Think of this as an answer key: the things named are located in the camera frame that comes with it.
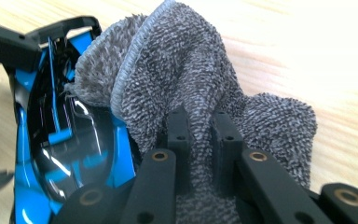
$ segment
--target microfiber cloth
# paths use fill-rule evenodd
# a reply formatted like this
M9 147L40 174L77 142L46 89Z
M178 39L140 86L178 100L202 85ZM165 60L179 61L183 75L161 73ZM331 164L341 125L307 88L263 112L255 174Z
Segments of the microfiber cloth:
M108 106L127 124L141 155L166 132L167 115L183 106L191 133L193 192L176 198L177 223L239 223L233 197L212 187L211 118L226 111L250 149L270 152L301 186L310 186L316 133L311 107L262 93L245 95L220 34L192 8L172 0L149 16L110 26L76 64L66 86L86 104Z

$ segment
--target wood grain surface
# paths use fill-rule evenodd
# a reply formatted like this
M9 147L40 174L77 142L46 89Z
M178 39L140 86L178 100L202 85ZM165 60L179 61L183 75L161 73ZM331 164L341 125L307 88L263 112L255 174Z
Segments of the wood grain surface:
M0 25L21 33L78 15L105 29L160 0L0 0ZM185 0L220 32L248 95L271 92L313 107L311 189L343 182L358 187L358 1ZM0 65L0 169L14 169L16 128L7 75ZM12 184L0 191L7 223Z

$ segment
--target terry cloth fabric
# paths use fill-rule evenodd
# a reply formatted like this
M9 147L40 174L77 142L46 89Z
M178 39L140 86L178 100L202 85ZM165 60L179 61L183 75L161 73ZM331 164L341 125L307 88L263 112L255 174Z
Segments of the terry cloth fabric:
M190 7L165 1L151 15L109 27L76 64L67 90L90 105L110 106L140 151L154 148L167 114L182 105L192 136L193 192L177 196L177 223L239 223L234 198L212 188L210 120L228 112L250 149L270 152L298 184L310 185L315 115L298 100L243 94L220 34Z

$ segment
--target blue plastic part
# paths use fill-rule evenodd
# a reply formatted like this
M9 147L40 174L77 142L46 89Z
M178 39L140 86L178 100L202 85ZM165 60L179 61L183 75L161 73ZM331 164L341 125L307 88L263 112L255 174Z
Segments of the blue plastic part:
M16 224L48 224L51 210L45 194L16 185L14 197Z
M107 150L105 150L101 155L96 154L96 155L86 157L83 160L84 167L90 169L90 168L93 168L93 167L101 164L101 162L106 160L107 154L108 154L108 152L107 152Z
M20 108L19 126L17 129L17 162L25 162L31 159L30 144L28 139L27 114Z
M115 153L111 175L106 185L117 188L135 177L130 141L126 125L123 121L113 117Z
M42 56L40 58L39 67L42 65L42 62L45 60L46 51L42 51ZM27 90L31 91L34 85L34 79L36 78L37 70L34 70L32 73L25 72L23 70L17 69L16 70L16 79L19 83Z
M22 185L40 193L44 192L34 175L34 168L29 161L17 164L14 176L16 180L15 188L18 185Z
M51 211L52 211L55 215L57 215L58 212L60 212L60 210L61 210L63 204L62 204L62 203L55 202L55 201L50 201L50 202L49 202L49 206L50 206Z
M59 129L55 133L48 134L48 141L51 145L59 144L60 142L70 139L72 135L72 129L70 128Z
M75 78L75 70L71 69L68 71L68 73L66 74L66 78L68 78L68 80L73 81Z
M71 128L66 128L64 130L61 129L60 121L58 118L58 112L57 112L57 97L56 97L56 91L55 91L55 78L54 78L54 55L53 55L53 43L51 38L48 38L48 55L50 60L50 74L51 74L51 88L52 88L52 109L53 109L53 120L54 120L54 126L56 129L55 133L49 133L48 134L48 142L51 145L58 144L60 142L63 142L65 140L68 140L72 137L72 130Z
M65 168L67 170L71 170L70 166L65 165ZM52 180L54 182L60 182L60 181L63 181L67 176L68 176L68 174L66 174L62 169L56 169L54 171L50 171L50 172L46 173L45 179Z
M92 42L92 36L90 32L86 32L69 39L69 42L71 42L71 44L75 47L75 49L77 49L80 54L83 54L83 52Z

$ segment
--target black plastic bracket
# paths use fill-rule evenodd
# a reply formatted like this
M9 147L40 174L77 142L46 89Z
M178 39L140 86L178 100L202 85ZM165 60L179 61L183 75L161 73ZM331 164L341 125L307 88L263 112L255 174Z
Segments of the black plastic bracket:
M346 184L322 187L319 206L334 223L358 223L358 189Z
M244 150L238 165L264 223L332 223L269 153Z
M83 27L91 27L93 37L102 31L98 20L94 17L76 17L58 21L26 35L0 26L0 63L6 67L32 72L40 63L42 49L39 45L47 43L48 37L52 39L66 37L70 30Z
M144 155L120 223L175 222L175 163L175 154L168 149Z

